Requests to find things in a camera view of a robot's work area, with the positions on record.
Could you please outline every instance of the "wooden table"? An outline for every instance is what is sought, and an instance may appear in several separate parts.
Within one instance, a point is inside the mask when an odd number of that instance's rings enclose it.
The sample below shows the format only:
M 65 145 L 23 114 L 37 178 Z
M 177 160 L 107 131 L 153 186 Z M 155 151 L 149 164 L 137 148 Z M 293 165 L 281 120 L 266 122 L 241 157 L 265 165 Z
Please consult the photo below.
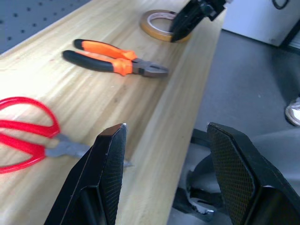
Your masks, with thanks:
M 151 9 L 180 10 L 184 0 L 93 0 L 1 56 L 0 98 L 27 96 L 48 105 L 62 132 L 92 145 L 105 128 L 128 124 L 126 157 L 116 224 L 167 222 L 191 132 L 225 14 L 205 19 L 191 39 L 171 44 L 139 27 Z M 138 57 L 170 69 L 166 79 L 122 77 L 75 66 L 61 57 L 76 38 L 135 50 Z M 31 106 L 2 110 L 1 118 L 49 123 Z M 22 135 L 39 143 L 47 140 Z M 28 156 L 1 145 L 0 164 Z M 0 224 L 43 224 L 72 166 L 71 157 L 47 158 L 0 176 Z

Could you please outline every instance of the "tape roll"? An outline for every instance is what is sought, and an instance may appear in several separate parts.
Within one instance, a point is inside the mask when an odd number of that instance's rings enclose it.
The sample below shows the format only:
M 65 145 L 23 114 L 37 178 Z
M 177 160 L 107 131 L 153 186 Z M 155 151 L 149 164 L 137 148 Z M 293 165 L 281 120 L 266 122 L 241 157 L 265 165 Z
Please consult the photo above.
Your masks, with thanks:
M 172 34 L 171 32 L 160 30 L 159 28 L 155 27 L 152 24 L 152 20 L 154 19 L 167 19 L 167 20 L 173 20 L 176 17 L 177 13 L 168 11 L 168 10 L 150 10 L 148 12 L 145 12 L 140 21 L 140 26 L 143 31 L 145 31 L 147 34 L 149 34 L 151 37 L 163 40 L 163 41 L 171 41 Z M 189 40 L 191 37 L 191 34 L 187 35 L 183 39 L 177 41 L 177 42 L 184 42 Z

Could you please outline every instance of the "orange pliers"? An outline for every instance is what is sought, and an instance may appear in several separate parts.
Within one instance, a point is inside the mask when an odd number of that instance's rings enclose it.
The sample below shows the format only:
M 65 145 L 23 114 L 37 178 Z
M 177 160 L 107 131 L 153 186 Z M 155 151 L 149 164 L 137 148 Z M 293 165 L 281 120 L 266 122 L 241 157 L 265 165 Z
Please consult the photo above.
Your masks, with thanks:
M 140 74 L 148 77 L 168 76 L 167 68 L 139 59 L 132 50 L 122 50 L 103 42 L 83 39 L 76 39 L 73 44 L 76 48 L 86 52 L 66 50 L 62 55 L 67 61 L 79 66 L 96 71 L 115 72 L 122 76 L 126 76 L 127 74 Z M 113 59 L 94 56 L 88 52 L 106 55 Z

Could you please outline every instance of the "shoe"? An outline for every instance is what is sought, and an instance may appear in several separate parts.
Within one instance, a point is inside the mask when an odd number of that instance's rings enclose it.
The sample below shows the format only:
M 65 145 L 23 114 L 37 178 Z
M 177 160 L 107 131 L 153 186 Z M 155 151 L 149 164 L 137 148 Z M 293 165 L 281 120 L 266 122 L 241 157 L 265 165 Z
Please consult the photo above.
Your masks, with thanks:
M 291 124 L 300 127 L 300 97 L 285 108 L 285 115 Z

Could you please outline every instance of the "red scissors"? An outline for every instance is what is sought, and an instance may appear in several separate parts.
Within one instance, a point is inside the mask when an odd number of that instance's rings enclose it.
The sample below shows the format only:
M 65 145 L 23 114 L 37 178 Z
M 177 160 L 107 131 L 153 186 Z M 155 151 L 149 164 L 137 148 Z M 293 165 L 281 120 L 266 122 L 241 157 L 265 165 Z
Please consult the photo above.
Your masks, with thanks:
M 20 121 L 0 120 L 0 128 L 21 130 L 48 138 L 57 138 L 60 142 L 55 148 L 47 149 L 43 145 L 23 141 L 0 132 L 1 143 L 32 155 L 30 159 L 24 162 L 15 165 L 1 166 L 0 173 L 9 173 L 24 169 L 43 160 L 46 156 L 57 157 L 61 155 L 71 155 L 81 158 L 90 149 L 88 145 L 72 142 L 66 135 L 61 134 L 60 126 L 55 115 L 47 106 L 39 101 L 28 97 L 10 97 L 0 100 L 0 110 L 16 104 L 30 104 L 37 106 L 50 116 L 53 124 L 51 126 L 41 126 Z

